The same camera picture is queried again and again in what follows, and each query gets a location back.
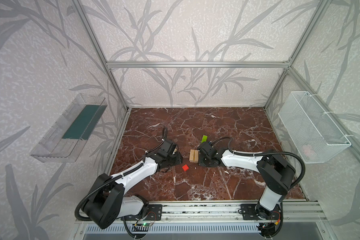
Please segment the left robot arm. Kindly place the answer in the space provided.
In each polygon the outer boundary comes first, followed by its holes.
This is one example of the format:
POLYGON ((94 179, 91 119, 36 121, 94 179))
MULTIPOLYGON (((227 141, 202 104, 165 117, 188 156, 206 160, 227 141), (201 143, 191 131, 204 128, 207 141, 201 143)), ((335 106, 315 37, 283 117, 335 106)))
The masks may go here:
POLYGON ((75 218, 93 221, 101 229, 106 229, 117 219, 144 219, 149 215, 149 202, 141 196, 126 197, 125 194, 145 178, 182 163, 178 145, 171 140, 162 140, 127 170, 98 176, 88 194, 76 206, 75 218))

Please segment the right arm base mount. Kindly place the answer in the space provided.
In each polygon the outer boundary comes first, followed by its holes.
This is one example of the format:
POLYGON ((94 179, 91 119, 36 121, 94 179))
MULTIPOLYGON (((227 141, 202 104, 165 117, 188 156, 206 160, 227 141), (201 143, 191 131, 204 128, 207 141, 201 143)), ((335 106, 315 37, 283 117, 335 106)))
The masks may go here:
POLYGON ((259 204, 241 204, 238 213, 247 221, 278 221, 282 210, 280 205, 276 205, 272 211, 269 211, 259 204))

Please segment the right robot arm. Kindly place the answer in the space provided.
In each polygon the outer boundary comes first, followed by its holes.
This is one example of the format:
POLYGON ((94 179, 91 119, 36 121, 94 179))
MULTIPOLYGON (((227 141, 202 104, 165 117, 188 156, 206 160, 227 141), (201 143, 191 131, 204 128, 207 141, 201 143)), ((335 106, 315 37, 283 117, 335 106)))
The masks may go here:
POLYGON ((306 166, 301 157, 290 152, 266 151, 248 153, 235 151, 228 142, 226 148, 217 150, 213 142, 203 142, 197 147, 199 165, 207 168, 219 166, 247 169, 259 173, 266 183, 255 207, 255 214, 266 220, 288 192, 305 176, 306 166))

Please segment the natural wood block top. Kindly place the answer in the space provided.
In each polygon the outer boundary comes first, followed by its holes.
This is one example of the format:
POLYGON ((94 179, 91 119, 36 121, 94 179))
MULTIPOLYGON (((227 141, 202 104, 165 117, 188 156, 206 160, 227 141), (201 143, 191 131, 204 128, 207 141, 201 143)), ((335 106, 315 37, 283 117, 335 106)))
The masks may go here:
POLYGON ((197 161, 195 160, 195 150, 190 150, 189 161, 190 161, 191 163, 196 163, 196 162, 197 162, 197 161))

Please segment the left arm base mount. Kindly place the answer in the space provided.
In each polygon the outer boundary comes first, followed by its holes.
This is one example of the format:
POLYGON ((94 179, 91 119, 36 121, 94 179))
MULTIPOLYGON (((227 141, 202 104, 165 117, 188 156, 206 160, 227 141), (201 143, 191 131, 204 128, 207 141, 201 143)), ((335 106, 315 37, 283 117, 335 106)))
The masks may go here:
POLYGON ((125 217, 126 221, 160 221, 163 213, 163 205, 149 204, 144 206, 137 215, 129 215, 125 217))

